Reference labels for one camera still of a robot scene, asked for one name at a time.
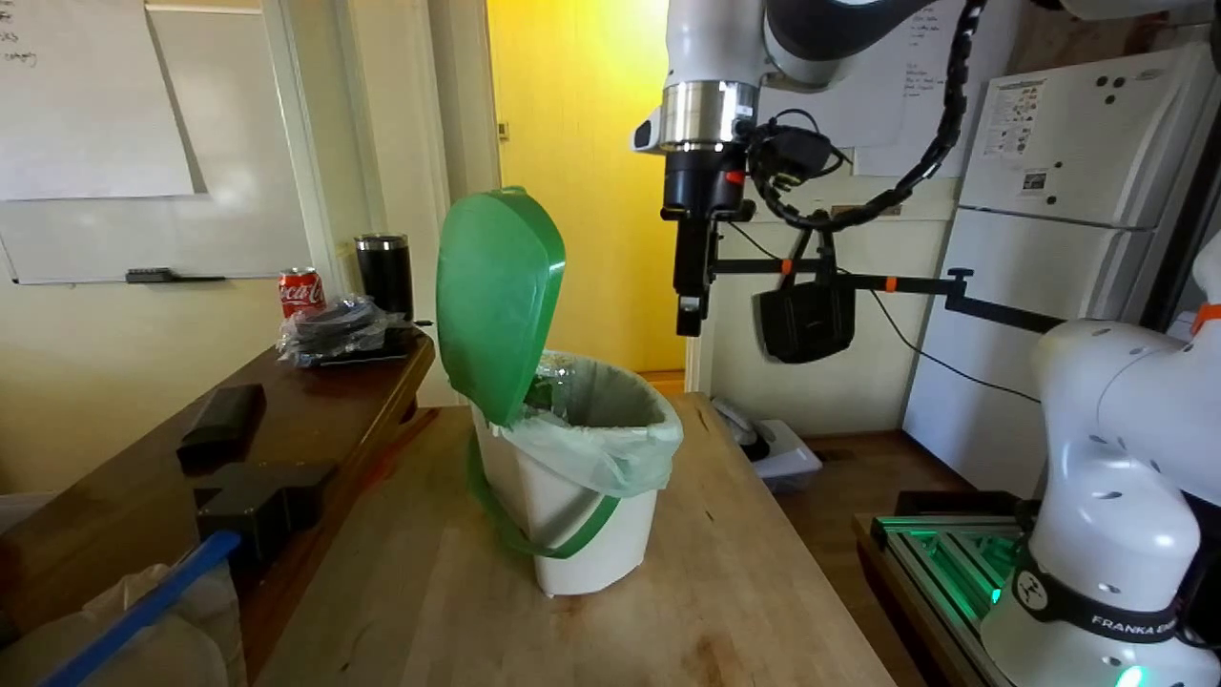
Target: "yellow wall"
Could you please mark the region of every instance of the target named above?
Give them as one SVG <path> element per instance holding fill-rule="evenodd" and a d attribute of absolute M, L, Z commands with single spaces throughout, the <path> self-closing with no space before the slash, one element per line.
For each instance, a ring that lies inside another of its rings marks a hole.
<path fill-rule="evenodd" d="M 630 135 L 659 105 L 659 0 L 487 0 L 499 181 L 562 224 L 570 274 L 551 349 L 679 370 L 659 155 Z"/>

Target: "black container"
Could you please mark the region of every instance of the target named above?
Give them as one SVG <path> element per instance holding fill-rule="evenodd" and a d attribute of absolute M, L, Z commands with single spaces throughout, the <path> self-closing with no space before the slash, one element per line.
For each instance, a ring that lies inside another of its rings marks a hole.
<path fill-rule="evenodd" d="M 798 283 L 754 293 L 754 335 L 762 354 L 778 364 L 827 359 L 855 335 L 855 292 Z"/>
<path fill-rule="evenodd" d="M 412 257 L 405 236 L 357 236 L 356 262 L 377 308 L 412 321 Z"/>

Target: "white wall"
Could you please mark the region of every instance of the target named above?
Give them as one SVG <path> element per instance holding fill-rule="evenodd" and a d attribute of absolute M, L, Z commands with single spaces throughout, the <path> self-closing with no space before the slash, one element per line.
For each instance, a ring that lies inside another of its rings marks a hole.
<path fill-rule="evenodd" d="M 174 0 L 266 12 L 290 181 L 328 293 L 369 228 L 335 3 Z M 276 274 L 223 285 L 12 285 L 0 269 L 0 491 L 59 491 L 279 335 Z"/>
<path fill-rule="evenodd" d="M 486 0 L 349 0 L 364 139 L 387 234 L 412 248 L 417 321 L 436 318 L 439 228 L 459 194 L 499 183 Z M 459 404 L 444 367 L 420 404 Z"/>

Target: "soda can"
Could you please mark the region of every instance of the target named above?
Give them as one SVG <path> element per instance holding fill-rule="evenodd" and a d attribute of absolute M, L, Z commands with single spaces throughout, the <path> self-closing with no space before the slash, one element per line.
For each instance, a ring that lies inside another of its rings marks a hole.
<path fill-rule="evenodd" d="M 322 314 L 322 279 L 313 269 L 290 269 L 279 274 L 279 314 Z"/>

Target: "trash can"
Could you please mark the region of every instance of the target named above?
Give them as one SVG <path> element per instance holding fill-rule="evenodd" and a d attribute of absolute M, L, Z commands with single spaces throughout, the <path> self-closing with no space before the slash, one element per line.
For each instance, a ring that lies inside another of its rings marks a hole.
<path fill-rule="evenodd" d="M 562 274 L 562 234 L 527 192 L 445 215 L 439 351 L 476 421 L 471 484 L 547 596 L 593 596 L 646 561 L 683 424 L 637 376 L 547 351 Z"/>

